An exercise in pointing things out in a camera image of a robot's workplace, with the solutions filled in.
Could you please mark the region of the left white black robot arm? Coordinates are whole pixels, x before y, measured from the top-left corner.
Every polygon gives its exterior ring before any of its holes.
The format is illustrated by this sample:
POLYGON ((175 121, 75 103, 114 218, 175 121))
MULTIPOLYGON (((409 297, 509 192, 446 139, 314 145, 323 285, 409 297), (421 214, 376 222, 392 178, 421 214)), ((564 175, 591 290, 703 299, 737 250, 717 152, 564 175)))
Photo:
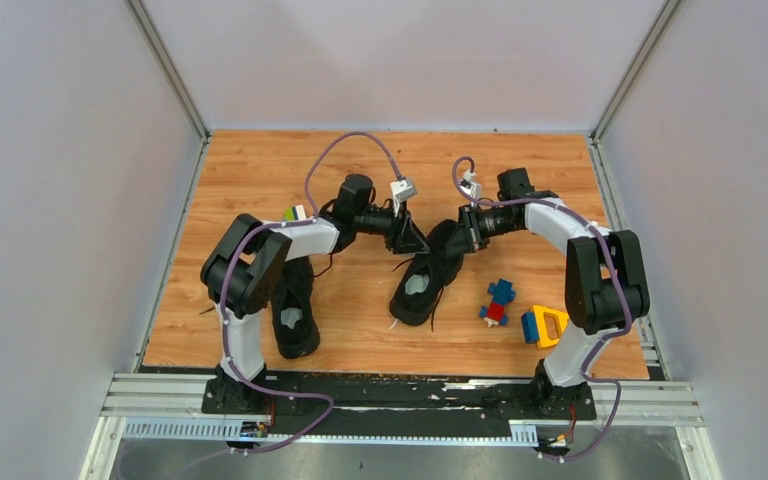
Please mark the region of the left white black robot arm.
POLYGON ((240 214, 205 260, 200 280, 220 318, 220 367, 233 380, 227 397, 239 411, 256 412, 266 400, 266 386, 255 378, 265 367, 259 333, 268 303, 292 287, 312 292, 311 273, 291 281, 289 264, 339 253, 360 233, 381 236, 396 255, 428 253, 428 241, 406 206, 415 193, 412 183, 395 181, 383 206, 375 204, 374 193, 369 177, 349 174, 337 196, 311 218, 262 222, 240 214))

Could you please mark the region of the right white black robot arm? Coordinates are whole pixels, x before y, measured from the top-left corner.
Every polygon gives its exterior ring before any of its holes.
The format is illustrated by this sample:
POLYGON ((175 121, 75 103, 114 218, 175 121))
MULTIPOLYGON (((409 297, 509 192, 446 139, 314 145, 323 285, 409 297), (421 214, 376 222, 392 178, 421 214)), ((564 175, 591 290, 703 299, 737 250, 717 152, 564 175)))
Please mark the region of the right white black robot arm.
POLYGON ((589 380, 602 350, 649 312, 640 240, 630 230, 611 230, 584 218, 549 190, 537 190, 523 168, 498 174, 494 201, 482 198, 473 167, 453 169, 452 176, 468 203, 445 244, 447 255, 474 253, 492 237, 528 231, 565 256, 564 301, 571 324, 542 362, 546 380, 530 392, 537 413, 556 417, 571 403, 568 387, 589 380))

